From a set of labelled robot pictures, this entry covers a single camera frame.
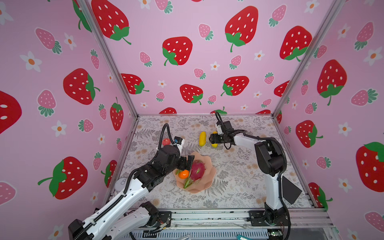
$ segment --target red strawberry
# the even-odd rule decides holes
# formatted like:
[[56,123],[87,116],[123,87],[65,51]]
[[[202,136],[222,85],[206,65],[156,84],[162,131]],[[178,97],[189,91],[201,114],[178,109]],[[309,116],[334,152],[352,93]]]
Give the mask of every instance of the red strawberry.
[[37,183],[52,179],[49,190],[57,199],[65,199],[79,190],[87,181],[88,171],[79,160],[74,157],[64,158],[53,169],[53,176]]
[[95,68],[99,69],[100,61],[97,58],[97,53],[96,53],[95,49],[91,50],[91,61],[92,61],[93,65],[95,66]]
[[177,114],[177,112],[174,108],[166,108],[163,111],[159,112],[159,114]]
[[223,110],[217,109],[217,110],[214,110],[214,111],[212,111],[210,113],[212,114],[212,113],[218,112],[220,114],[227,114],[227,112],[224,112],[224,109],[225,109],[225,107],[223,107]]
[[356,152],[356,164],[363,184],[376,192],[384,192],[384,145],[364,144]]
[[272,102],[272,99],[265,100],[262,104],[262,108],[266,108],[269,104],[271,104],[271,102]]
[[267,73],[265,75],[264,82],[269,85],[274,81],[274,79],[275,79],[275,77],[273,76],[273,73]]
[[119,41],[129,34],[129,22],[124,13],[107,0],[92,0],[92,11],[100,30],[107,38]]
[[269,19],[269,27],[274,27],[278,25],[279,21],[281,21],[284,18],[286,10],[287,10],[287,5],[285,4],[276,8],[272,13],[272,18]]
[[100,111],[100,117],[103,120],[106,120],[107,119],[107,110],[104,108],[104,105],[101,103],[99,104],[99,111]]
[[312,114],[313,112],[315,112],[317,109],[317,104],[316,103],[310,103],[308,104],[308,106],[305,108],[305,113],[306,114]]
[[51,91],[47,89],[43,90],[37,97],[37,103],[40,105],[37,109],[41,115],[50,117],[54,114],[55,111],[53,109],[56,107],[56,100]]
[[148,54],[146,54],[145,52],[141,52],[140,53],[140,61],[144,64],[144,66],[146,67],[151,67],[152,66],[152,62],[151,62],[151,58]]
[[156,94],[156,100],[159,101],[159,102],[162,102],[164,100],[165,96],[164,96],[164,93],[163,92],[158,92]]
[[149,92],[149,90],[144,90],[144,82],[138,76],[126,73],[122,73],[121,76],[129,93],[139,94],[142,91]]
[[308,80],[305,79],[303,82],[303,85],[301,86],[301,95],[304,96],[307,91],[308,91]]
[[260,111],[260,112],[258,112],[256,114],[271,114],[271,110],[265,109],[265,110],[262,110],[262,111]]
[[317,137],[317,128],[310,120],[301,122],[296,126],[296,135],[304,147],[307,148],[316,143],[316,138],[323,138],[323,136]]
[[319,81],[317,82],[317,92],[323,97],[328,98],[328,106],[331,104],[333,95],[337,95],[347,82],[347,73],[335,59],[325,63]]
[[0,134],[14,125],[22,115],[22,108],[11,95],[0,91]]
[[80,22],[82,22],[83,26],[85,27],[85,29],[87,29],[88,31],[92,32],[92,30],[91,30],[87,20],[84,17],[83,12],[81,11],[79,3],[77,3],[77,0],[72,0],[72,3],[73,3],[73,8],[74,8],[74,11],[75,11],[76,15],[80,18],[79,25],[78,25],[79,30],[80,30]]
[[192,41],[185,37],[168,38],[163,42],[163,55],[173,65],[184,65],[191,54]]
[[256,32],[259,12],[257,8],[248,6],[233,16],[225,26],[225,36],[227,41],[233,45],[243,46],[249,43]]
[[319,157],[316,160],[317,166],[321,167],[322,169],[329,168],[331,166],[331,161],[327,157]]
[[105,169],[105,173],[101,170],[101,173],[104,174],[104,183],[105,186],[109,187],[109,184],[111,183],[113,173],[115,172],[117,162],[115,160],[112,160],[107,168]]
[[384,232],[384,216],[381,216],[378,212],[369,212],[364,215],[365,220],[372,227],[376,228],[380,232]]
[[276,119],[277,119],[277,122],[280,124],[281,120],[283,119],[283,114],[281,113],[281,110],[280,110],[279,114],[277,115]]
[[156,6],[160,11],[164,11],[166,14],[172,12],[172,3],[168,0],[155,0]]
[[92,103],[96,96],[95,89],[100,91],[100,89],[93,86],[93,79],[82,68],[78,68],[68,74],[64,78],[63,87],[68,96],[84,105]]
[[121,140],[120,138],[118,137],[118,139],[116,140],[116,144],[118,145],[118,150],[121,150]]
[[373,22],[368,22],[364,25],[364,27],[360,30],[359,34],[356,36],[357,42],[355,42],[355,50],[359,51],[363,49],[367,44],[368,40],[373,35]]
[[357,106],[365,106],[367,103],[373,103],[377,99],[377,95],[379,94],[372,88],[368,91],[362,89],[351,98],[351,103]]
[[214,37],[214,32],[211,31],[211,27],[207,24],[200,24],[199,25],[199,33],[200,37],[205,38],[206,41],[210,41]]
[[184,84],[180,87],[180,93],[184,101],[187,103],[199,102],[201,105],[200,99],[203,98],[203,90],[201,88],[189,84]]
[[316,49],[316,51],[313,54],[313,57],[314,58],[321,58],[325,54],[325,52],[327,52],[327,46],[321,45],[320,47],[318,47]]
[[62,52],[60,43],[59,41],[55,41],[55,37],[52,35],[52,33],[42,28],[35,28],[35,33],[46,49],[52,50],[53,53],[60,55]]
[[122,107],[118,104],[118,98],[116,97],[116,102],[112,104],[111,109],[109,111],[111,116],[111,121],[113,128],[118,131],[121,127],[122,120],[124,118],[124,112],[122,111]]
[[16,188],[11,184],[0,181],[0,206],[9,202],[16,196]]
[[195,74],[195,77],[200,79],[204,79],[206,77],[206,74],[202,69],[195,68],[193,73]]
[[229,68],[234,70],[237,68],[238,65],[241,63],[241,56],[237,55],[236,57],[232,58],[231,63],[229,64]]
[[324,209],[326,211],[328,211],[328,203],[327,202],[331,202],[333,199],[330,198],[330,199],[326,200],[324,191],[316,183],[310,182],[308,184],[308,186],[310,187],[310,191],[313,195],[313,198],[316,201],[317,207],[324,207]]
[[223,96],[226,93],[228,96],[236,96],[242,93],[245,87],[249,83],[249,78],[246,76],[230,77],[224,81],[224,92],[220,95]]
[[93,123],[89,119],[81,120],[78,127],[82,132],[90,132],[93,129]]
[[285,35],[283,44],[280,48],[280,58],[292,60],[296,58],[301,61],[298,56],[301,56],[307,50],[312,41],[312,35],[302,26],[295,26]]
[[289,83],[289,81],[286,81],[285,83],[280,84],[279,86],[277,86],[277,87],[275,88],[275,90],[273,91],[273,93],[274,93],[276,96],[281,97],[281,96],[283,95],[285,89],[287,88],[288,83]]
[[291,133],[291,126],[286,126],[285,128],[284,128],[284,133],[285,134],[290,134]]
[[209,98],[208,98],[208,104],[209,105],[212,105],[212,104],[214,104],[215,103],[215,101],[217,100],[217,97],[216,97],[216,95],[212,95],[212,96],[210,96]]
[[97,152],[93,160],[93,169],[98,170],[101,164],[101,153]]

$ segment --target pink wall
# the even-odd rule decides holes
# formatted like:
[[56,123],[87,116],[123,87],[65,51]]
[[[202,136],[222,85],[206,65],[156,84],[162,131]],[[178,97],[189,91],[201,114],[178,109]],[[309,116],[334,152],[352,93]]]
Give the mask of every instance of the pink wall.
[[280,128],[343,239],[384,239],[382,9],[382,1],[347,2],[321,43],[326,52],[320,47],[282,109]]
[[[0,10],[0,238],[65,240],[67,227],[74,219],[84,219],[95,207],[101,207],[107,191],[101,170],[105,172],[112,160],[119,159],[117,138],[124,146],[133,118],[116,82],[109,81],[110,70],[93,34],[82,23],[79,30],[72,1],[21,4],[7,0],[0,2]],[[61,50],[60,54],[52,50],[52,36],[61,46],[55,48]],[[98,55],[98,60],[93,57],[96,67],[91,61],[92,49]],[[84,70],[64,80],[78,68]],[[87,73],[100,89],[94,101],[92,91],[83,87],[90,83],[86,82],[88,78],[83,80]],[[118,131],[110,119],[115,97],[124,113]],[[105,120],[100,116],[100,103],[105,106]],[[80,131],[82,119],[91,121],[93,128],[86,121],[84,132]],[[100,134],[105,136],[102,143]],[[101,153],[101,162],[95,170],[97,152]],[[38,185],[52,176],[54,179]]]
[[[228,113],[273,111],[280,100],[275,92],[285,89],[284,83],[298,65],[296,58],[284,58],[292,51],[291,46],[302,49],[309,45],[310,35],[316,33],[332,1],[111,1],[114,5],[106,0],[89,2],[119,71],[127,74],[127,81],[132,80],[127,86],[138,113],[158,114],[165,108],[174,108],[177,113],[210,113],[223,107]],[[278,24],[271,27],[275,20]],[[240,39],[232,36],[235,32],[240,32]],[[229,96],[223,84],[232,86],[236,79],[240,86],[227,89],[233,95]]]

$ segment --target pink wallpaper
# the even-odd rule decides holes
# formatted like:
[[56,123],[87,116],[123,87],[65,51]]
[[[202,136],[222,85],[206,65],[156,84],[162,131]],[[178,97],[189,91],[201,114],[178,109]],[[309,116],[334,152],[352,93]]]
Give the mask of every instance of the pink wallpaper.
[[342,239],[384,239],[383,1],[348,1],[282,108],[319,207]]
[[131,128],[82,17],[71,0],[0,2],[1,239],[68,239],[101,207]]
[[89,0],[139,114],[270,113],[331,0]]

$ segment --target pink strawberry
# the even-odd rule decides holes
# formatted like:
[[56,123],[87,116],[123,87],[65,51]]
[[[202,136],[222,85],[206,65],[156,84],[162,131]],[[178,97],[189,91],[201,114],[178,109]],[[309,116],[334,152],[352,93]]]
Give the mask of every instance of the pink strawberry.
[[265,81],[266,84],[271,84],[274,79],[275,79],[275,77],[273,76],[273,73],[267,73],[265,75],[264,81]]
[[313,57],[314,58],[321,58],[325,54],[326,51],[327,51],[327,46],[321,45],[320,47],[318,47],[316,49],[316,51],[313,54]]
[[372,88],[368,91],[362,89],[351,98],[351,103],[357,106],[365,106],[367,103],[373,103],[377,99],[377,95],[379,94]]
[[103,120],[106,120],[107,119],[107,110],[104,108],[104,105],[101,103],[99,104],[99,111],[100,111],[100,117]]
[[101,153],[97,152],[93,160],[93,169],[96,171],[99,169],[101,164]]
[[355,42],[355,50],[359,51],[363,49],[367,44],[368,40],[373,35],[373,22],[368,22],[365,26],[360,30],[359,34],[356,36],[357,42]]
[[241,63],[241,56],[237,55],[236,57],[232,58],[231,63],[229,64],[230,69],[235,69],[237,68],[238,65]]
[[215,101],[216,101],[216,95],[212,95],[212,96],[210,96],[209,98],[208,98],[208,104],[209,105],[212,105],[212,104],[214,104],[215,103]]
[[91,50],[91,61],[92,61],[93,65],[95,66],[95,68],[99,69],[100,61],[97,58],[97,53],[96,53],[95,49]]
[[37,103],[40,105],[37,109],[41,115],[48,117],[54,114],[55,111],[53,109],[56,107],[56,100],[51,91],[43,90],[37,97]]
[[284,128],[284,133],[285,134],[290,134],[291,133],[291,126],[286,126],[285,128]]
[[272,13],[272,18],[269,19],[269,27],[274,27],[278,25],[279,21],[284,18],[285,12],[287,10],[287,5],[283,4],[280,7],[276,8]]
[[308,106],[305,108],[305,113],[306,114],[312,114],[315,112],[317,109],[317,104],[316,103],[310,103]]
[[304,96],[307,91],[308,91],[308,80],[305,79],[303,82],[303,85],[301,86],[301,95]]
[[165,96],[164,96],[164,93],[163,92],[158,92],[156,94],[156,100],[159,101],[159,102],[162,102],[164,100]]
[[82,132],[90,132],[93,129],[93,123],[88,119],[81,120],[79,122],[78,127],[79,127],[79,130]]
[[118,150],[121,150],[121,140],[120,138],[118,137],[118,139],[116,140],[116,144],[118,145]]
[[199,25],[200,37],[205,38],[206,41],[210,41],[214,37],[214,32],[211,31],[211,27],[207,24]]
[[168,0],[155,0],[157,8],[160,11],[164,11],[166,14],[170,14],[172,12],[172,3]]
[[267,99],[267,100],[265,100],[265,101],[263,102],[263,104],[262,104],[262,108],[267,107],[269,104],[271,104],[271,102],[272,102],[272,99]]
[[195,70],[193,70],[193,72],[195,73],[195,77],[197,77],[197,78],[204,79],[207,77],[205,72],[202,69],[195,68]]
[[11,184],[0,181],[0,206],[9,202],[16,196],[16,188]]
[[53,53],[60,55],[62,52],[60,43],[59,41],[55,41],[55,37],[52,35],[52,33],[42,28],[35,28],[35,33],[46,49],[52,50]]
[[317,166],[321,167],[322,169],[329,168],[331,166],[331,161],[327,157],[319,157],[316,160]]
[[145,52],[141,52],[140,53],[140,61],[144,64],[144,66],[146,67],[151,67],[152,66],[152,62],[151,62],[151,58],[148,56],[148,54],[146,54]]
[[369,212],[364,216],[365,220],[367,220],[367,222],[371,224],[372,227],[376,228],[380,232],[384,232],[384,216],[381,216],[378,212]]

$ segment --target peach-colored plate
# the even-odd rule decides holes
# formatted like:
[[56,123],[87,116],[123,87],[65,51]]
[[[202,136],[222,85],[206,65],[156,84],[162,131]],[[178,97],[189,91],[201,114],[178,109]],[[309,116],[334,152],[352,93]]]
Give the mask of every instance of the peach-colored plate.
[[[204,163],[205,172],[203,177],[197,182],[192,183],[189,187],[187,187],[185,190],[196,194],[198,192],[201,192],[207,188],[209,188],[212,185],[212,181],[216,174],[216,168],[212,166],[212,161],[209,156],[201,156],[198,152],[193,152],[190,155],[195,156],[196,160],[201,160]],[[187,181],[187,179],[181,179],[178,175],[176,175],[177,169],[173,171],[173,174],[176,178],[176,184],[179,188],[184,189],[184,184]]]

